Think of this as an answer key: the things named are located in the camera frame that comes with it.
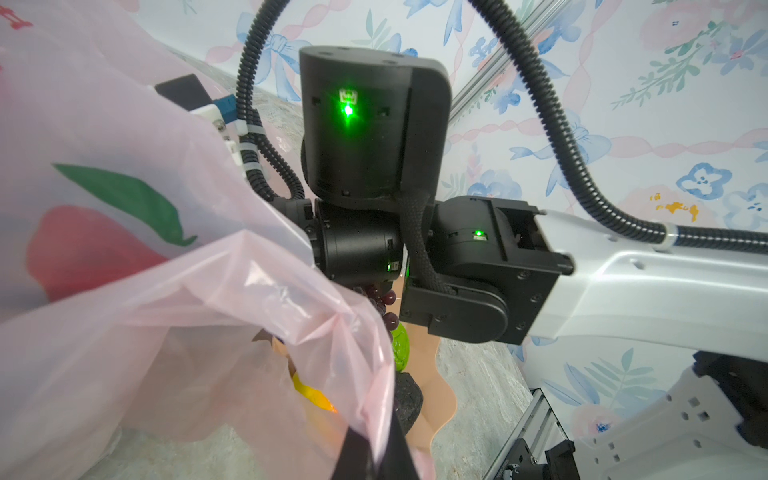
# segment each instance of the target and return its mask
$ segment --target black rock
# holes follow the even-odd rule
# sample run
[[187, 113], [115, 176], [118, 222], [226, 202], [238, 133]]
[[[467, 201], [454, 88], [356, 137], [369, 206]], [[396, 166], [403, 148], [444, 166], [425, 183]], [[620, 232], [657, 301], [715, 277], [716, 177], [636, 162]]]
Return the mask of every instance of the black rock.
[[403, 435], [413, 427], [423, 404], [424, 395], [411, 374], [395, 372], [395, 415]]

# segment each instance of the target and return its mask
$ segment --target gray marble surface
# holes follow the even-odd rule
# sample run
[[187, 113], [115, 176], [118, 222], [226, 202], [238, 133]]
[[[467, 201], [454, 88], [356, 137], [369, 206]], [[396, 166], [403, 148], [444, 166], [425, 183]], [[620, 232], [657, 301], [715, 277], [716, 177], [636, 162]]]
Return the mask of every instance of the gray marble surface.
[[[234, 92], [234, 79], [184, 58]], [[256, 90], [253, 104], [262, 119], [298, 151], [303, 136], [301, 110]], [[438, 480], [480, 480], [531, 401], [531, 393], [506, 346], [473, 345], [444, 339], [438, 371], [456, 394], [455, 417], [435, 436], [432, 456]], [[248, 446], [229, 427], [200, 442], [176, 443], [124, 430], [112, 453], [83, 480], [256, 479], [263, 474]]]

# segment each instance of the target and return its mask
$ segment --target green fruit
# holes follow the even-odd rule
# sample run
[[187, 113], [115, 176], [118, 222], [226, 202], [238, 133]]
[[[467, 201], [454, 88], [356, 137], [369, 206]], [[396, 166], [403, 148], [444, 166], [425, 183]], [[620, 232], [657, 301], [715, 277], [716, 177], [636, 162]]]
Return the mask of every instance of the green fruit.
[[411, 353], [408, 332], [402, 323], [392, 332], [392, 353], [395, 354], [395, 370], [402, 372], [408, 365], [408, 355]]

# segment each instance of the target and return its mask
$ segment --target wall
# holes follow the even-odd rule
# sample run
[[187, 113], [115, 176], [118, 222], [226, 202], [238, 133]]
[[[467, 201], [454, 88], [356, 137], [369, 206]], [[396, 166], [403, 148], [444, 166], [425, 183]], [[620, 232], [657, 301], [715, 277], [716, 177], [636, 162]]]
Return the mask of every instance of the wall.
[[[258, 0], [117, 0], [157, 40], [236, 76]], [[538, 0], [508, 0], [524, 17]], [[268, 40], [257, 85], [298, 102], [298, 51], [307, 45], [377, 48], [434, 58], [453, 91], [463, 87], [498, 48], [490, 28], [465, 0], [293, 0]]]
[[[768, 231], [767, 29], [765, 1], [572, 0], [535, 44], [612, 202], [648, 220]], [[445, 149], [441, 199], [492, 195], [588, 217], [514, 69], [450, 127]], [[571, 436], [642, 409], [693, 352], [595, 337], [511, 350]]]

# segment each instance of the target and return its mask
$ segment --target pink plastic bag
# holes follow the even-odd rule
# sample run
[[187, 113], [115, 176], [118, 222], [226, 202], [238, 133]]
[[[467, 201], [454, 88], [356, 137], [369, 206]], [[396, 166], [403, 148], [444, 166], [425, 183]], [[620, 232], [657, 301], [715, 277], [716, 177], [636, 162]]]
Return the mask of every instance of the pink plastic bag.
[[[314, 267], [210, 124], [150, 88], [188, 66], [109, 2], [0, 12], [0, 478], [78, 478], [120, 424], [231, 425], [271, 478], [327, 478], [347, 425], [381, 459], [379, 314]], [[262, 328], [339, 415], [296, 393]]]

